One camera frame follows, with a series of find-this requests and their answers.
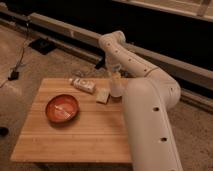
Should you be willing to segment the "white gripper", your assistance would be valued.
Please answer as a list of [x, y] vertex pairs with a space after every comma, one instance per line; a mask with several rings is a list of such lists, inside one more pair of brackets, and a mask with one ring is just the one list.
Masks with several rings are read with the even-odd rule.
[[121, 83], [121, 74], [119, 72], [110, 73], [110, 95], [112, 97], [121, 97], [123, 95], [124, 87]]

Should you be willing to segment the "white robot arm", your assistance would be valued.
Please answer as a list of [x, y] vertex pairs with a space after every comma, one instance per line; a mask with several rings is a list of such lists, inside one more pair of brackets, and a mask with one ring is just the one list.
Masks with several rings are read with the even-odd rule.
[[99, 38], [106, 66], [126, 69], [130, 79], [122, 94], [123, 113], [134, 171], [183, 171], [167, 111], [180, 100], [178, 82], [159, 66], [125, 48], [123, 32]]

